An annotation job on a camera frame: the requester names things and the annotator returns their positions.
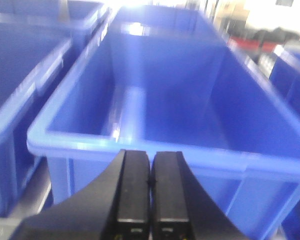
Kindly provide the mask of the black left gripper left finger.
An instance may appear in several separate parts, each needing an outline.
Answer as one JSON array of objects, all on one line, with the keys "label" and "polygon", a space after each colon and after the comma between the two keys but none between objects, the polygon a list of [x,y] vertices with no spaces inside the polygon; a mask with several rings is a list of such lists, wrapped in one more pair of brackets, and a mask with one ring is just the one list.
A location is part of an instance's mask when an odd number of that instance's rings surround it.
[{"label": "black left gripper left finger", "polygon": [[12,240],[147,240],[150,162],[145,151],[120,150],[86,187],[27,217]]}]

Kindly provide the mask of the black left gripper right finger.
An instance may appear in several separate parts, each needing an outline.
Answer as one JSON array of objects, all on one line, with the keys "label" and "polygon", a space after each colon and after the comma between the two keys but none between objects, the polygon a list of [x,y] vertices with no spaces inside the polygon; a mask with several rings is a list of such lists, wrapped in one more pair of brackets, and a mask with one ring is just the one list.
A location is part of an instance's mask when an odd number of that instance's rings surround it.
[{"label": "black left gripper right finger", "polygon": [[204,190],[181,151],[158,151],[151,174],[153,239],[247,239]]}]

